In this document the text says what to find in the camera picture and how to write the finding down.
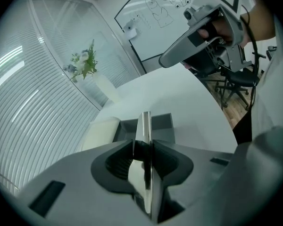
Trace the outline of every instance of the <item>wooden floor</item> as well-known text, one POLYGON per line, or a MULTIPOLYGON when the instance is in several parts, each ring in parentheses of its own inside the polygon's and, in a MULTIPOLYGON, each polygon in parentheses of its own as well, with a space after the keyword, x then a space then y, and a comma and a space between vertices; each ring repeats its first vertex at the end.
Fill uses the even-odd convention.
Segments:
MULTIPOLYGON (((224 79, 219 73, 213 74, 208 77, 208 79, 224 79)), ((218 102, 218 104, 221 106, 221 100, 220 95, 218 92, 215 92, 215 84, 216 82, 207 82, 210 93, 214 97, 214 99, 218 102)), ((247 88, 249 90, 249 94, 246 95, 245 92, 241 92, 248 103, 250 103, 250 93, 251 88, 247 88)), ((230 91, 225 90, 224 98, 227 98, 229 96, 230 91)), ((237 94, 234 94, 232 98, 228 102, 228 107, 223 108, 223 113, 225 114, 227 120, 229 121, 232 129, 235 127, 235 125, 241 120, 241 118, 246 114, 245 110, 245 103, 240 99, 240 97, 237 94)))

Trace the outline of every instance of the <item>black cable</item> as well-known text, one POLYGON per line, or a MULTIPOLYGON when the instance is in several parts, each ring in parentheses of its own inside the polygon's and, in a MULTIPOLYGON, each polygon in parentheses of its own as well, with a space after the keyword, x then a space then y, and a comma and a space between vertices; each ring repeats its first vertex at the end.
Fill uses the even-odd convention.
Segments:
MULTIPOLYGON (((254 48, 254 54, 255 54, 255 64, 254 64, 254 74, 255 76, 258 76, 258 72, 259 72, 259 55, 258 55, 258 48, 257 48, 257 43, 256 43, 256 40, 255 40, 255 36, 252 32, 252 30, 250 29, 250 26, 249 24, 245 21, 245 19, 243 17, 241 17, 241 20, 242 22, 245 24, 246 26, 246 31, 250 37, 250 40, 253 44, 253 48, 254 48)), ((250 108, 254 105, 254 102, 255 102, 255 98, 256 98, 256 86, 254 86, 254 99, 253 101, 250 102, 250 108)))
POLYGON ((241 6, 245 9, 245 11, 247 13, 247 17, 248 17, 247 25, 250 25, 250 13, 249 13, 249 11, 246 9, 246 7, 244 5, 241 5, 241 6))

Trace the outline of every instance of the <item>table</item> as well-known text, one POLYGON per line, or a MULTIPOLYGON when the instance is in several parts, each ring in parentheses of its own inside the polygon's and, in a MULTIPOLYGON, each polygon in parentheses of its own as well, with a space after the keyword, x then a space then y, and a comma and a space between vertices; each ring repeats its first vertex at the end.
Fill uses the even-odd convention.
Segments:
POLYGON ((220 106, 202 83, 181 64, 160 68, 118 89, 122 100, 108 101, 95 121, 136 119, 144 111, 171 113, 175 142, 199 149, 233 153, 237 142, 220 106))

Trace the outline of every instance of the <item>horizontal blinds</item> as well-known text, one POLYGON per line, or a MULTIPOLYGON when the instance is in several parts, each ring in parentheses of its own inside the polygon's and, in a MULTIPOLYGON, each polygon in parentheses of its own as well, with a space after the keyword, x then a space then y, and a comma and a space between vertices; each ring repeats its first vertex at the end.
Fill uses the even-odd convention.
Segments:
MULTIPOLYGON (((70 63, 73 53, 87 49, 95 40, 97 69, 119 87, 138 74, 131 63, 116 49, 112 32, 105 21, 86 2, 77 0, 33 0, 33 4, 47 37, 63 65, 70 63)), ((83 81, 77 79, 76 86, 87 96, 94 98, 101 106, 107 97, 95 85, 92 76, 83 81)))
POLYGON ((0 22, 0 183, 12 193, 75 152, 99 112, 69 82, 35 28, 27 0, 15 2, 0 22))

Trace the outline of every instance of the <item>white vase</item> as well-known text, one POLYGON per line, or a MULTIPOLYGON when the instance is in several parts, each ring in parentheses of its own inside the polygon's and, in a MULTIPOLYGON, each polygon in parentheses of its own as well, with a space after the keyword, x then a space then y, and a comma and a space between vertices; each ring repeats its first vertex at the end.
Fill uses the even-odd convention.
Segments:
POLYGON ((105 94, 105 96, 108 97, 108 99, 112 100, 114 103, 121 100, 117 89, 105 75, 97 71, 92 75, 92 77, 96 85, 105 94))

